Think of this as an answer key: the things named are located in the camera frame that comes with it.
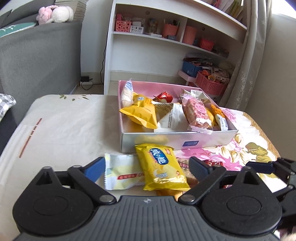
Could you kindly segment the white triangular snack pack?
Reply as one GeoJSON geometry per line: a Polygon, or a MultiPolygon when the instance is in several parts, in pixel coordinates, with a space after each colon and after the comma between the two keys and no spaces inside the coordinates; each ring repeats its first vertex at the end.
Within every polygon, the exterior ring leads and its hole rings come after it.
{"type": "Polygon", "coordinates": [[[180,103],[152,102],[156,110],[157,128],[155,133],[187,132],[189,123],[180,103]]]}

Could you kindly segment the pink cardboard box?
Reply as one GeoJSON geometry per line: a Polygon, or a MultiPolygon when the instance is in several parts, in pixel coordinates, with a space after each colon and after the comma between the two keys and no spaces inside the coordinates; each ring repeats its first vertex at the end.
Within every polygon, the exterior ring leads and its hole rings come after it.
{"type": "MultiPolygon", "coordinates": [[[[132,81],[133,90],[149,98],[160,94],[162,91],[173,96],[173,102],[180,100],[182,90],[199,90],[200,88],[157,82],[132,81]]],[[[125,114],[119,114],[120,150],[123,153],[135,153],[135,145],[142,143],[160,144],[173,147],[176,150],[207,148],[227,145],[237,134],[238,130],[228,118],[227,131],[213,131],[211,134],[197,132],[172,132],[155,133],[151,129],[131,121],[125,114]]]]}

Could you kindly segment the pink nougat snack pack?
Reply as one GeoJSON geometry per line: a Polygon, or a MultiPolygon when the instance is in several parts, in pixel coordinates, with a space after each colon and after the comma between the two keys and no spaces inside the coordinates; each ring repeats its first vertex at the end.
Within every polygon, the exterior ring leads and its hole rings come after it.
{"type": "Polygon", "coordinates": [[[184,115],[188,121],[188,130],[196,133],[211,135],[212,121],[203,102],[191,95],[181,96],[184,115]]]}

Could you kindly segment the teal cushion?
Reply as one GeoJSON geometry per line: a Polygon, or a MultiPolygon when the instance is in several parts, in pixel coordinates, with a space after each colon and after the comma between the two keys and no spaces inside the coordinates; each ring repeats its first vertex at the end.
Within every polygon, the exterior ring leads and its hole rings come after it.
{"type": "Polygon", "coordinates": [[[4,27],[0,29],[0,38],[20,32],[26,29],[33,28],[37,23],[29,22],[29,23],[20,23],[20,24],[15,24],[15,25],[10,25],[8,27],[4,27]]]}

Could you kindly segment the pink perforated shelf basket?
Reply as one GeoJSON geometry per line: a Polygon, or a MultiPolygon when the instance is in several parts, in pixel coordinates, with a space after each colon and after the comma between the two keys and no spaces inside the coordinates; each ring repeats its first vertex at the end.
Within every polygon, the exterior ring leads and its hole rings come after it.
{"type": "Polygon", "coordinates": [[[116,20],[115,21],[115,31],[129,33],[131,25],[132,25],[131,21],[116,20]]]}

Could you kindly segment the black power adapter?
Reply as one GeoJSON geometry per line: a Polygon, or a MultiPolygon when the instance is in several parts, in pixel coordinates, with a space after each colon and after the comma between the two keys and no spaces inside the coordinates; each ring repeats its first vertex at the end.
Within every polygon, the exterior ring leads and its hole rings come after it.
{"type": "Polygon", "coordinates": [[[81,79],[80,79],[81,82],[89,82],[90,80],[91,79],[90,79],[89,75],[83,75],[83,76],[81,76],[81,79]]]}

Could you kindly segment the pink white plush toy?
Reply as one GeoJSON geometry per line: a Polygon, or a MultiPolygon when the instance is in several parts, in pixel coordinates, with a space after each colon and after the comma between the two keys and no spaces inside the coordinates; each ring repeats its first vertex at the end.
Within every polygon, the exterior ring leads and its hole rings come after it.
{"type": "Polygon", "coordinates": [[[51,5],[47,7],[41,7],[36,21],[39,25],[47,23],[64,23],[71,22],[74,19],[74,11],[69,6],[56,6],[51,5]]]}

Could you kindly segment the white bookshelf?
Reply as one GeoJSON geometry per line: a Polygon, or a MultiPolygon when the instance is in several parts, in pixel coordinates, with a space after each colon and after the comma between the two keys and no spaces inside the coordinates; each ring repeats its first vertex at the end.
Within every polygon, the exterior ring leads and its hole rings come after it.
{"type": "Polygon", "coordinates": [[[108,94],[110,83],[117,80],[180,83],[177,72],[188,53],[214,63],[236,64],[246,31],[245,24],[203,1],[114,1],[106,41],[104,93],[108,94]],[[115,21],[122,16],[144,19],[145,26],[157,26],[157,31],[152,35],[116,32],[115,21]],[[164,24],[178,26],[177,35],[163,38],[164,24]],[[182,43],[186,26],[197,29],[197,39],[211,40],[229,55],[182,43]]]}

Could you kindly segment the long yellow snack pack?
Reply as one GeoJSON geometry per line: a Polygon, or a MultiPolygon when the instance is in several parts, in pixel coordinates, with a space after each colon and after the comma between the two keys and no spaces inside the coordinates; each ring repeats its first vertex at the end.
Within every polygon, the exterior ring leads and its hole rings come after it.
{"type": "Polygon", "coordinates": [[[154,130],[158,127],[155,106],[150,98],[142,94],[134,94],[132,105],[123,107],[119,111],[145,128],[154,130]]]}

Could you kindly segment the stack of books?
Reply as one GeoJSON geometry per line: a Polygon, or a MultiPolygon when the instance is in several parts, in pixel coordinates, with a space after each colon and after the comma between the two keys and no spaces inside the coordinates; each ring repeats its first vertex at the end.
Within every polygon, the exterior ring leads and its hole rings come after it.
{"type": "Polygon", "coordinates": [[[83,22],[88,0],[56,0],[57,6],[69,6],[73,9],[73,21],[83,22]]]}

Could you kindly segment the clear rice cracker pack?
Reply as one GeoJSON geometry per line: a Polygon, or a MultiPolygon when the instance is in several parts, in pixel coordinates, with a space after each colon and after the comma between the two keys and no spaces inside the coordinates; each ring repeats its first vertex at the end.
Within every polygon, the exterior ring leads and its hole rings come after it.
{"type": "Polygon", "coordinates": [[[128,80],[125,83],[120,94],[120,102],[121,102],[122,108],[129,107],[133,104],[133,94],[134,94],[134,91],[133,91],[132,81],[128,80]]]}

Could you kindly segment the gold snack pack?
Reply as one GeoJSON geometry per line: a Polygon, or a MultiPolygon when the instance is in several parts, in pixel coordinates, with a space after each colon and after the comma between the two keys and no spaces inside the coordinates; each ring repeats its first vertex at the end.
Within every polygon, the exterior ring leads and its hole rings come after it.
{"type": "Polygon", "coordinates": [[[183,195],[183,191],[163,189],[163,190],[156,190],[156,194],[158,196],[173,196],[175,201],[178,201],[178,198],[183,195]]]}

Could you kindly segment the brown cookie pack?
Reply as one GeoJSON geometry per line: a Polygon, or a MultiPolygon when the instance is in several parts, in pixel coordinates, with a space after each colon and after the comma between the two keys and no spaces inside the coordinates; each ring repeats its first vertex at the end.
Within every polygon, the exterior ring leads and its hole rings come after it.
{"type": "Polygon", "coordinates": [[[184,175],[187,179],[187,183],[189,184],[189,186],[191,188],[196,186],[198,184],[198,180],[189,170],[189,159],[177,158],[177,161],[184,172],[184,175]]]}

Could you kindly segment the grey sofa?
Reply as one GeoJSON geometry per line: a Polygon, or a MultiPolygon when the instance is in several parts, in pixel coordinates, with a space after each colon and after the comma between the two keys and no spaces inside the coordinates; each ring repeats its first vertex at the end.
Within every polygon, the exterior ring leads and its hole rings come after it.
{"type": "Polygon", "coordinates": [[[80,80],[81,22],[49,23],[1,38],[1,93],[16,124],[35,99],[69,94],[80,80]]]}

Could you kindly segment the grey checked pillow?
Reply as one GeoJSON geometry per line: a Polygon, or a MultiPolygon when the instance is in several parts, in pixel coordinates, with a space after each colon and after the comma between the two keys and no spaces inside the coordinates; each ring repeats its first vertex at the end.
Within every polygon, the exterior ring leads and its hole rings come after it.
{"type": "Polygon", "coordinates": [[[16,100],[8,94],[0,94],[0,121],[6,115],[6,112],[16,105],[16,100]]]}

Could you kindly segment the blue storage box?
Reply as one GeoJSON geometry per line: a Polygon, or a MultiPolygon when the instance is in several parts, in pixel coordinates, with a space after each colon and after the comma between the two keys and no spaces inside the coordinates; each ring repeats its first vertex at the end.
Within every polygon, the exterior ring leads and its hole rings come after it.
{"type": "Polygon", "coordinates": [[[182,71],[190,77],[197,77],[199,71],[202,71],[203,67],[200,67],[192,62],[183,61],[182,71]]]}

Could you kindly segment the red small shelf basket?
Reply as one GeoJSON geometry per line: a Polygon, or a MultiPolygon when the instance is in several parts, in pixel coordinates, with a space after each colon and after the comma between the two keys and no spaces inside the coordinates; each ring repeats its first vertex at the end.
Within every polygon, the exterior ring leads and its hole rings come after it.
{"type": "Polygon", "coordinates": [[[199,47],[207,51],[212,51],[214,47],[214,42],[205,38],[200,38],[199,47]]]}

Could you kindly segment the pink plastic basket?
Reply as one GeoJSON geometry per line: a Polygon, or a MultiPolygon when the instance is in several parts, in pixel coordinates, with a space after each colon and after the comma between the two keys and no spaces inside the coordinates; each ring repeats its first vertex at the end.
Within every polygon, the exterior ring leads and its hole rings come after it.
{"type": "Polygon", "coordinates": [[[205,93],[216,96],[222,96],[227,87],[225,84],[209,80],[206,76],[201,74],[201,71],[197,73],[196,85],[198,85],[198,87],[200,87],[205,93]]]}

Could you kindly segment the beige curtain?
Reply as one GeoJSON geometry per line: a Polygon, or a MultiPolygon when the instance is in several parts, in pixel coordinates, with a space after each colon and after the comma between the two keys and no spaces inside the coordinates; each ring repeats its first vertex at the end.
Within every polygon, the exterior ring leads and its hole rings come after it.
{"type": "Polygon", "coordinates": [[[247,31],[242,52],[219,102],[221,107],[244,111],[253,92],[262,62],[272,16],[272,1],[244,1],[247,31]]]}

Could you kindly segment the coral cup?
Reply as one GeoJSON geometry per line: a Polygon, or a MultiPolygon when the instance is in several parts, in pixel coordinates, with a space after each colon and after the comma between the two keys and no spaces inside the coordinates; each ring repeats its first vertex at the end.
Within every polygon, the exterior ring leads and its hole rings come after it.
{"type": "Polygon", "coordinates": [[[194,40],[196,38],[196,34],[197,34],[196,28],[191,27],[191,26],[186,26],[182,43],[188,44],[188,45],[193,45],[194,40]]]}

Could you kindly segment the white nut snack pack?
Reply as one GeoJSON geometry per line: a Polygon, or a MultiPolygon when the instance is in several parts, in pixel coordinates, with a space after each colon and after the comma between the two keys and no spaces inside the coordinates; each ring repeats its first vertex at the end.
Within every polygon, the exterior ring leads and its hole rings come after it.
{"type": "Polygon", "coordinates": [[[210,98],[206,96],[206,94],[201,90],[190,90],[187,91],[185,89],[182,89],[182,92],[180,94],[180,99],[182,100],[186,96],[192,96],[200,99],[203,103],[210,103],[210,98]]]}

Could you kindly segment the coral pen holder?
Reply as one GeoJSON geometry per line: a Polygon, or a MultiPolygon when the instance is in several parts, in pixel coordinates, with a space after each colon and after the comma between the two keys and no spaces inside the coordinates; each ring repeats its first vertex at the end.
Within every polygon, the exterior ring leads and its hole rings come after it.
{"type": "Polygon", "coordinates": [[[164,24],[162,31],[163,38],[168,39],[168,36],[175,37],[177,35],[178,28],[178,26],[172,24],[164,24]]]}

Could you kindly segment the orange white snack pack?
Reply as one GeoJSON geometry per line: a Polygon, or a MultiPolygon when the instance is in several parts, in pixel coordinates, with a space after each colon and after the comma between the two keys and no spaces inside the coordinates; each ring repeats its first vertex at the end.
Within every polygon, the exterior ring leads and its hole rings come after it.
{"type": "Polygon", "coordinates": [[[213,111],[215,120],[216,120],[218,126],[220,127],[220,130],[227,131],[228,130],[228,123],[227,123],[226,116],[223,113],[223,111],[213,104],[211,104],[211,109],[213,111]]]}

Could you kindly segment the pale green white snack pack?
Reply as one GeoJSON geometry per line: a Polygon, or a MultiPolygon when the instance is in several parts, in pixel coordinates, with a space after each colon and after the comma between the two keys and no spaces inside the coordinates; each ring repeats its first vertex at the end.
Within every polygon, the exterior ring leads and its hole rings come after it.
{"type": "Polygon", "coordinates": [[[145,178],[137,155],[105,153],[104,186],[106,190],[126,190],[143,186],[145,178]]]}

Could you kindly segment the yellow biscuit pack blue logo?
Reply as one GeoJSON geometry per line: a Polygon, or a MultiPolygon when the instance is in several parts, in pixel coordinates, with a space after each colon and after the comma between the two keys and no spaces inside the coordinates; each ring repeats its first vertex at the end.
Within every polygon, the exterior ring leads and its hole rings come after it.
{"type": "Polygon", "coordinates": [[[145,191],[190,189],[172,147],[145,143],[135,145],[135,150],[144,173],[145,191]]]}

